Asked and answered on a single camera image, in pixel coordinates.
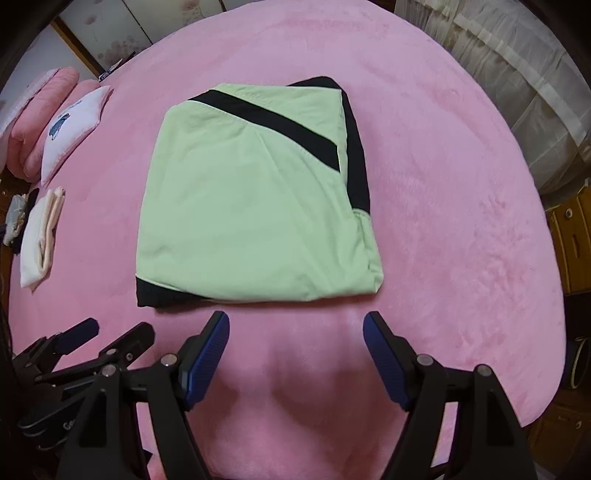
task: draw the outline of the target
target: folded shirt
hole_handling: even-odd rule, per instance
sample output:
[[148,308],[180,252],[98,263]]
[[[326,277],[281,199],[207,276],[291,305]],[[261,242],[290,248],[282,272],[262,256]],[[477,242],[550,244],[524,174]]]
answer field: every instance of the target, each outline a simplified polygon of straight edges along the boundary
[[53,260],[53,229],[61,214],[65,191],[48,190],[29,214],[22,237],[21,287],[36,288],[47,275]]
[[136,266],[139,306],[378,291],[346,93],[327,77],[223,84],[172,107],[152,155]]

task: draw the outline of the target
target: pink bed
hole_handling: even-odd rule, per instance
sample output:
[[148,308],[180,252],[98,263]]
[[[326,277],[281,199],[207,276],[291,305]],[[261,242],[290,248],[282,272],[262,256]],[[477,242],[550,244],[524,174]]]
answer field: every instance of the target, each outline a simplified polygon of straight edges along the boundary
[[[15,259],[15,349],[98,319],[99,337],[66,366],[146,321],[157,339],[141,366],[199,332],[216,306],[136,306],[139,209],[163,116],[218,83],[318,75],[343,86],[357,119],[384,285],[375,297],[223,307],[228,347],[189,419],[210,469],[225,478],[379,478],[405,415],[365,348],[370,310],[444,365],[492,365],[523,425],[543,412],[563,369],[560,279],[519,146],[437,43],[357,0],[250,4],[176,32],[108,78],[115,91],[102,123],[50,183],[66,201],[53,269],[33,294],[20,289]],[[154,451],[146,409],[141,417]],[[450,411],[436,462],[452,426]]]

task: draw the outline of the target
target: black trim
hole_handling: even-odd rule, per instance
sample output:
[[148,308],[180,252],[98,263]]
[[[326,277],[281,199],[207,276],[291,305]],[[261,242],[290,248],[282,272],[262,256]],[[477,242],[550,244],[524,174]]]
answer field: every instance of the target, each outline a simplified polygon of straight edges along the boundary
[[323,164],[340,171],[339,156],[334,142],[283,115],[218,90],[208,90],[190,100],[205,103],[247,122],[270,128],[292,139]]
[[135,293],[138,297],[138,307],[154,307],[155,309],[165,309],[205,298],[193,293],[154,285],[138,277],[135,277]]
[[352,208],[369,214],[368,176],[365,170],[365,154],[357,130],[357,122],[345,91],[330,77],[314,77],[292,83],[291,87],[324,87],[339,89],[343,96],[343,110],[347,127],[347,195]]

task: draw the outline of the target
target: folded towel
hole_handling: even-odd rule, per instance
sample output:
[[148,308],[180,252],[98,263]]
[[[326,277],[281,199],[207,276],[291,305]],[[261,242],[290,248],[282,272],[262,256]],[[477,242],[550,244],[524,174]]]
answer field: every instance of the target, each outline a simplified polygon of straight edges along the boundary
[[48,190],[31,210],[21,247],[21,287],[36,288],[53,259],[53,229],[60,217],[65,191]]

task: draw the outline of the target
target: sheer curtain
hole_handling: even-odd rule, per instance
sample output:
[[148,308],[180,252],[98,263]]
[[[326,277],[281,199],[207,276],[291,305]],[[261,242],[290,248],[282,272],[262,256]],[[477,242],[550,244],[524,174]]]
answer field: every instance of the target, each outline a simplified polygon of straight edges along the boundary
[[398,0],[394,12],[480,84],[547,206],[579,190],[591,176],[591,90],[548,27],[517,0]]

